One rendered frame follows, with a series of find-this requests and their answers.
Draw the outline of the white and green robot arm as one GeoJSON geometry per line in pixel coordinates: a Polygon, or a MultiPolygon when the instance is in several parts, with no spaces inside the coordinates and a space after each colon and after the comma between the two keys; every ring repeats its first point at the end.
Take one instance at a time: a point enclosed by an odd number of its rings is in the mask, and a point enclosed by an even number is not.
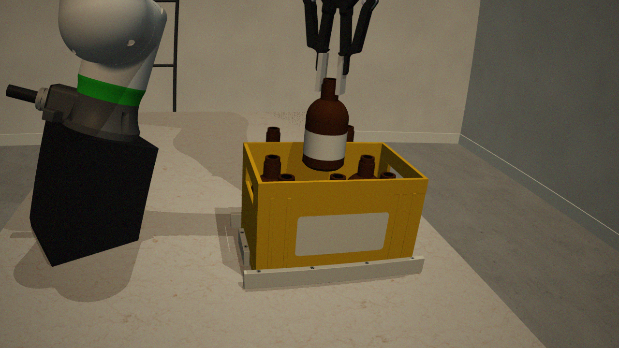
{"type": "Polygon", "coordinates": [[[55,84],[37,92],[8,85],[6,96],[34,103],[42,120],[137,141],[138,109],[166,22],[166,11],[153,0],[59,0],[60,35],[82,58],[77,88],[55,84]]]}

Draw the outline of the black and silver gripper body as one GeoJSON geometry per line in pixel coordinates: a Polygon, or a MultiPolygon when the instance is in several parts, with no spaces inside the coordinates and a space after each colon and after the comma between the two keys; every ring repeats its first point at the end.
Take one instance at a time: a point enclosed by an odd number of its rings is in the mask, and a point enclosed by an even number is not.
{"type": "MultiPolygon", "coordinates": [[[[347,9],[351,9],[359,0],[348,0],[347,9]]],[[[331,8],[339,8],[339,0],[331,0],[331,8]]]]}

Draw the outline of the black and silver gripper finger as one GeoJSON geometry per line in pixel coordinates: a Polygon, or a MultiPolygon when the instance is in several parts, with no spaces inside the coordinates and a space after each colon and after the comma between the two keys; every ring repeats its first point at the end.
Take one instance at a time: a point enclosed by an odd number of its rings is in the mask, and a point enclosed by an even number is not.
{"type": "Polygon", "coordinates": [[[324,78],[327,76],[328,57],[330,49],[331,31],[333,26],[335,8],[331,8],[331,0],[323,0],[322,18],[318,32],[318,9],[316,0],[302,0],[305,7],[305,22],[307,30],[307,46],[315,49],[316,58],[316,82],[315,92],[321,92],[324,78]]]}
{"type": "Polygon", "coordinates": [[[348,0],[339,0],[340,46],[338,52],[338,72],[335,95],[339,96],[345,93],[350,57],[353,54],[362,52],[371,14],[378,2],[379,0],[362,0],[362,9],[359,14],[352,42],[352,16],[354,7],[348,10],[348,0]]]}

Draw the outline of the yellow bottle crate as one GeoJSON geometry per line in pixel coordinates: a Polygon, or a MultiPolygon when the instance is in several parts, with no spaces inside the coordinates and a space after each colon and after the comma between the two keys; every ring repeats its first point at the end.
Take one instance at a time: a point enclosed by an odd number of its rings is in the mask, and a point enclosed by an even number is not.
{"type": "Polygon", "coordinates": [[[267,142],[242,177],[251,270],[411,257],[428,178],[384,142],[347,142],[343,167],[331,172],[308,168],[303,144],[267,142]],[[295,181],[262,181],[267,155],[280,156],[280,174],[295,181]],[[361,155],[374,156],[378,179],[348,180],[361,155]],[[404,178],[379,179],[390,167],[404,178]],[[334,173],[346,180],[330,180],[334,173]]]}

